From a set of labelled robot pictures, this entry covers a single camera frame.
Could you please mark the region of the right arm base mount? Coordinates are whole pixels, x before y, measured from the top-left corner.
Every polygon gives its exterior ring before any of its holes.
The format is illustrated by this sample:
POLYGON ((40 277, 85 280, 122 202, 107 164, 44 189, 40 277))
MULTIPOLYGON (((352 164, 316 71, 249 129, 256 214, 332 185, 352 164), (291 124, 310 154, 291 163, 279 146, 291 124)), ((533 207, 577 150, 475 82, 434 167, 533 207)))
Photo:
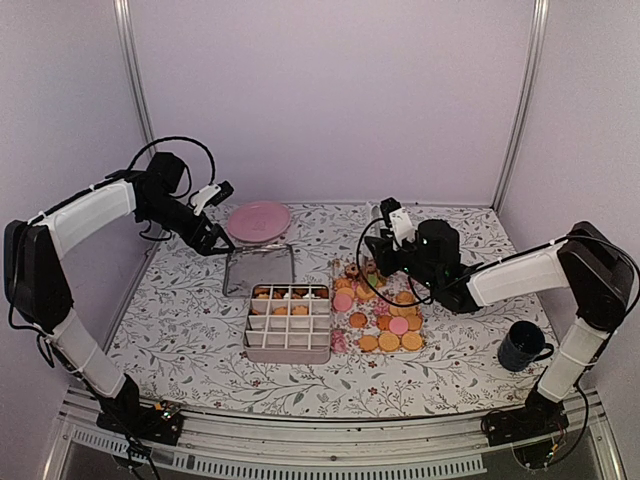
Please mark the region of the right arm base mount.
POLYGON ((567 433, 569 421, 564 413, 551 420, 526 417, 523 409, 492 410, 480 421, 480 428, 490 446, 514 445, 540 436, 540 442, 523 444, 512 449, 516 461, 528 470, 549 467, 567 433))

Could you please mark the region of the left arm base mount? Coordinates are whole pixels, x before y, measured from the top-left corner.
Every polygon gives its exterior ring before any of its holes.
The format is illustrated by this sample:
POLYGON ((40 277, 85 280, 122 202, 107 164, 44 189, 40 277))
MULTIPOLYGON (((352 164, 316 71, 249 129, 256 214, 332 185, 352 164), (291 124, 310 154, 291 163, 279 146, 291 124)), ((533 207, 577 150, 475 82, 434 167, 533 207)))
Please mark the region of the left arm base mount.
POLYGON ((132 439, 176 446, 182 434, 184 417, 181 413, 167 414, 155 407, 122 406, 104 401, 96 425, 132 439))

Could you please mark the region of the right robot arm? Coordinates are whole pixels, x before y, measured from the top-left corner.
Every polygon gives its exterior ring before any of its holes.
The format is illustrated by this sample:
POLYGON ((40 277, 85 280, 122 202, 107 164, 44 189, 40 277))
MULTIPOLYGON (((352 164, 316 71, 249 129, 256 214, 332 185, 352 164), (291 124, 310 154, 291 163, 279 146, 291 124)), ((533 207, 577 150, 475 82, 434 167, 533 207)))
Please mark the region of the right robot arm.
POLYGON ((606 348, 639 300, 639 267, 588 222, 563 237, 496 260, 462 263, 459 232, 444 220, 385 222, 381 236, 362 233, 385 276, 398 271, 422 284, 429 298, 453 313, 472 313, 502 300, 567 288, 577 311, 559 352, 529 393, 517 427, 537 436, 552 424, 556 410, 606 348))

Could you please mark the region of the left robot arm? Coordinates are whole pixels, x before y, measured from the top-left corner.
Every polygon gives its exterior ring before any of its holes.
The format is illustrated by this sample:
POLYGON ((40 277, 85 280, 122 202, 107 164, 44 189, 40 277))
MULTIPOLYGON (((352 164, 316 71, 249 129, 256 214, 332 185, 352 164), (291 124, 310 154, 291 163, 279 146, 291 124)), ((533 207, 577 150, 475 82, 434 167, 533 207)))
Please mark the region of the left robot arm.
POLYGON ((199 257, 230 253, 229 235, 205 210, 232 193, 216 177, 195 186, 185 161, 160 152, 4 227, 9 328, 33 335, 45 365, 74 376, 128 434, 141 433, 149 415, 136 382, 104 351, 118 304, 155 243, 179 240, 199 257))

